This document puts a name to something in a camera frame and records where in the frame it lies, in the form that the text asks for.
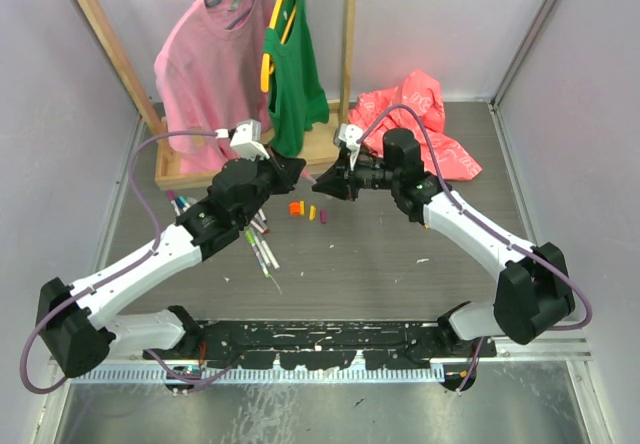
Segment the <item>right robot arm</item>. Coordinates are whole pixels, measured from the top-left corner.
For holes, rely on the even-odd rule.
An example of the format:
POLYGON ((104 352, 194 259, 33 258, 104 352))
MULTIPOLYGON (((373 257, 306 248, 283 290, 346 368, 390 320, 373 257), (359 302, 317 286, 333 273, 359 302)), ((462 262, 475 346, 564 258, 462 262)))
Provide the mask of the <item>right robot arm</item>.
POLYGON ((334 138, 338 158, 313 191, 354 201, 362 190, 387 190, 410 221, 449 238, 496 281, 493 301, 464 302, 438 318, 444 354, 462 357, 481 337, 506 336, 526 345, 574 311, 566 262, 557 246, 536 246, 477 214, 449 184, 425 170, 410 131, 386 132, 380 157, 362 148, 362 135, 355 125, 339 127, 334 138))

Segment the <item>wooden clothes rack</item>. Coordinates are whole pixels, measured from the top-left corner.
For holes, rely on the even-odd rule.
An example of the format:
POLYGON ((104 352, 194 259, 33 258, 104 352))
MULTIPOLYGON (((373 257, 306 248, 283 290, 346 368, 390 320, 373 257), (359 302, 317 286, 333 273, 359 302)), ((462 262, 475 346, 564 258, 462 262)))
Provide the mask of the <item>wooden clothes rack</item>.
MULTIPOLYGON (((142 121, 154 134, 166 130, 166 121, 159 117, 149 94, 138 78, 128 55, 113 29, 99 0, 76 0, 84 16, 111 61, 121 83, 124 85, 142 121)), ((331 143, 333 132, 348 117, 351 91, 351 70, 354 48, 356 0, 343 1, 341 29, 342 56, 340 62, 339 97, 328 102, 330 119, 327 124, 317 124, 307 134, 301 157, 307 162, 306 170, 312 175, 325 172, 337 157, 331 143)), ((154 181, 162 191, 201 188, 210 184, 213 174, 186 174, 180 171, 181 155, 166 143, 160 143, 156 152, 154 181)))

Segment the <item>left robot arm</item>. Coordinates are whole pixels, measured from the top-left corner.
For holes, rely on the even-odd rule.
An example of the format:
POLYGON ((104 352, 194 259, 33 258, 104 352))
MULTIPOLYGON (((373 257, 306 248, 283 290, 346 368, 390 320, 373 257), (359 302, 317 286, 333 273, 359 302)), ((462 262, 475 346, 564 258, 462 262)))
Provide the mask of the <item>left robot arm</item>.
POLYGON ((88 373, 129 342, 138 349, 166 349, 178 360, 194 357, 200 336, 184 309, 149 315, 144 320, 150 330, 132 333, 117 326, 117 315, 156 285, 232 244, 271 196, 294 189, 305 165, 278 154, 229 161, 206 196, 145 246, 72 284, 60 278, 46 282, 36 328, 64 376, 88 373))

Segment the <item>pink t-shirt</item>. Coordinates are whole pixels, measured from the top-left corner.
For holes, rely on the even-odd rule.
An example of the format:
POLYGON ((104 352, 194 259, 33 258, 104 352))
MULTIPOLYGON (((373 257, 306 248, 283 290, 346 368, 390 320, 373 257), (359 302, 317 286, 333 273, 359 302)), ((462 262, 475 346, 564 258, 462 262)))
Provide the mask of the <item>pink t-shirt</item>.
POLYGON ((233 129, 244 120, 272 128, 260 88, 266 29, 274 0, 196 0, 154 63, 170 132, 233 129))

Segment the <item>grey capped white marker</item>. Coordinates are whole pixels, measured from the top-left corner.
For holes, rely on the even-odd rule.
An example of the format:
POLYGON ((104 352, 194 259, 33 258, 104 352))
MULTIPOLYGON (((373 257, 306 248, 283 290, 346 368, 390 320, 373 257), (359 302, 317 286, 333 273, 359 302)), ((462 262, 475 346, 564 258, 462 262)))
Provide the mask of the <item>grey capped white marker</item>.
POLYGON ((275 270, 279 270, 280 264, 262 234, 254 228, 251 228, 250 231, 266 265, 275 270))

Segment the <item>red capped marker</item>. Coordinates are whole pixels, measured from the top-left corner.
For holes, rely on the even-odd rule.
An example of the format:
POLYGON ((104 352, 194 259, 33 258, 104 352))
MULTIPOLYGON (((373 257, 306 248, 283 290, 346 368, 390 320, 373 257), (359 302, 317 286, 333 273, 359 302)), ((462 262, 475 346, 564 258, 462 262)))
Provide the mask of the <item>red capped marker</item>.
POLYGON ((269 233, 269 228, 268 226, 262 222, 259 218, 254 217, 251 220, 251 225, 261 234, 268 234, 269 233))

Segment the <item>yellow hanger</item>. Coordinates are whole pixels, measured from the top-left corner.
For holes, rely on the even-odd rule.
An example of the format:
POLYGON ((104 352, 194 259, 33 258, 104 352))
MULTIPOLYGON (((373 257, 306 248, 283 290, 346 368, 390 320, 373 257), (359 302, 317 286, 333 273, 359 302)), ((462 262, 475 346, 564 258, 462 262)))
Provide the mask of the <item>yellow hanger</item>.
MULTIPOLYGON (((289 0, 275 0, 272 15, 268 24, 268 28, 276 33, 281 44, 284 44, 287 41, 297 12, 296 5, 293 5, 290 11, 283 10, 283 5, 287 1, 289 0)), ((263 93, 268 93, 270 90, 270 76, 273 72, 273 59, 269 53, 264 52, 262 55, 260 74, 260 88, 263 93)))

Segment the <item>green tank top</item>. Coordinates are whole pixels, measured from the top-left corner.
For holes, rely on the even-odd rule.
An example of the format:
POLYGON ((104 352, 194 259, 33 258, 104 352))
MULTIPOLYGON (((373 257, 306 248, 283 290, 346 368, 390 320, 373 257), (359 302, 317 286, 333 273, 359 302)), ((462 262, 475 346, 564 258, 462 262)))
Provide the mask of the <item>green tank top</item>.
POLYGON ((267 29, 264 52, 271 57, 268 111, 274 136, 270 146, 285 157, 296 157, 305 134, 316 123, 329 121, 329 107, 320 83, 306 0, 296 0, 296 15, 285 42, 278 32, 267 29))

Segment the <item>coral printed cloth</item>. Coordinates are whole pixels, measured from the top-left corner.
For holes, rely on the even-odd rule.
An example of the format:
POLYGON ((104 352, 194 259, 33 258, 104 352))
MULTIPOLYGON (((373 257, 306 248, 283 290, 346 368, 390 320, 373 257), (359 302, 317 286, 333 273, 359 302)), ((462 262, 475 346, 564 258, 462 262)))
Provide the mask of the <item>coral printed cloth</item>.
POLYGON ((482 167, 455 139, 445 133, 446 113, 440 82, 415 70, 398 86, 359 95, 348 122, 367 130, 387 108, 392 111, 364 140, 374 154, 383 151, 385 132, 410 130, 421 147, 425 170, 440 171, 446 180, 470 181, 482 167))

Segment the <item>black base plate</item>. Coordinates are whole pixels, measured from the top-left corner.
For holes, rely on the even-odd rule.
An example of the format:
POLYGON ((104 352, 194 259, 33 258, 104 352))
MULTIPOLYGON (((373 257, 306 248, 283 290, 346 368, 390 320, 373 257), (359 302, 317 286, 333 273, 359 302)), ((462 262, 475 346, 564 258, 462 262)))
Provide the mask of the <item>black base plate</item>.
POLYGON ((164 361, 202 359, 218 368, 345 369, 361 357, 367 370, 413 370, 429 368, 434 359, 471 358, 476 347, 421 321, 217 321, 155 353, 164 361))

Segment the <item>orange highlighter cap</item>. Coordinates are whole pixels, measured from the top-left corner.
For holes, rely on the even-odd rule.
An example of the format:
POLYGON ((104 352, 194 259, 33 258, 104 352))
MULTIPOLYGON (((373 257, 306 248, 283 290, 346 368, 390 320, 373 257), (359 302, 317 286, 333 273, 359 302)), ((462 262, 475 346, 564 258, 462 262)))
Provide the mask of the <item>orange highlighter cap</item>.
POLYGON ((293 201, 289 204, 289 214, 291 216, 301 216, 299 210, 299 201, 293 201))

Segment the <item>pink pen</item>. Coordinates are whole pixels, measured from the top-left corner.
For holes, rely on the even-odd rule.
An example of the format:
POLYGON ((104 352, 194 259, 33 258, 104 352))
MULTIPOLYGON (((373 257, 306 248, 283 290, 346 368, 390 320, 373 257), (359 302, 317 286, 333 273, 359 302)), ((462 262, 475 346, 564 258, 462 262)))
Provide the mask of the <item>pink pen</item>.
POLYGON ((303 173, 302 177, 308 182, 310 182, 312 185, 315 185, 317 183, 316 179, 313 176, 311 176, 309 173, 303 173))

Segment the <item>green capped marker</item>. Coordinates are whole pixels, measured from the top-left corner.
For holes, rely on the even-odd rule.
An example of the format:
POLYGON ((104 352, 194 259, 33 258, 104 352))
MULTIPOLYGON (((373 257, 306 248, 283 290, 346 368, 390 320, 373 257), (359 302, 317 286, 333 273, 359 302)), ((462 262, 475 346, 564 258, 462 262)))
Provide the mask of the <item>green capped marker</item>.
POLYGON ((252 234, 251 230, 250 229, 245 230, 244 234, 245 234, 245 237, 246 237, 249 245, 252 248, 252 251, 254 252, 254 255, 256 256, 256 258, 258 260, 258 263, 259 263, 259 266, 261 268, 262 273, 264 274, 264 276, 266 278, 269 278, 270 277, 270 273, 269 273, 268 267, 267 267, 267 265, 266 265, 266 263, 264 261, 264 258, 262 256, 260 250, 259 250, 259 247, 258 247, 258 245, 256 243, 255 238, 253 237, 253 234, 252 234))

